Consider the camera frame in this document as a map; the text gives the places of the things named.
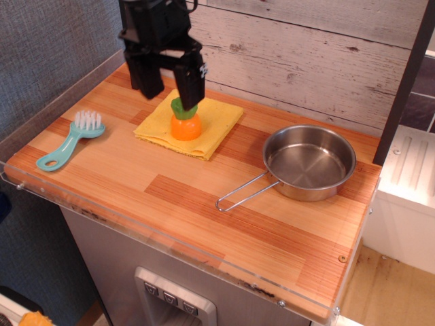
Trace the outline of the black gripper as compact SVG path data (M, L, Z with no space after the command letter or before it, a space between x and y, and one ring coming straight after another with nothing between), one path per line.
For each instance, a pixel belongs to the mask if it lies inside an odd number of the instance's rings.
M205 97L207 63L202 45L191 36L190 14L198 2L121 1L124 57L133 88L147 99L164 90L160 68L173 70L185 111Z

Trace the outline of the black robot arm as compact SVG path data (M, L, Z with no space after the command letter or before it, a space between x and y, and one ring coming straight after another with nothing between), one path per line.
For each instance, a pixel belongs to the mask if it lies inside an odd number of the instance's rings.
M120 1L124 57L132 86L153 99L164 90L161 69L170 70L184 110L205 97L207 65L202 45L189 36L190 14L185 1Z

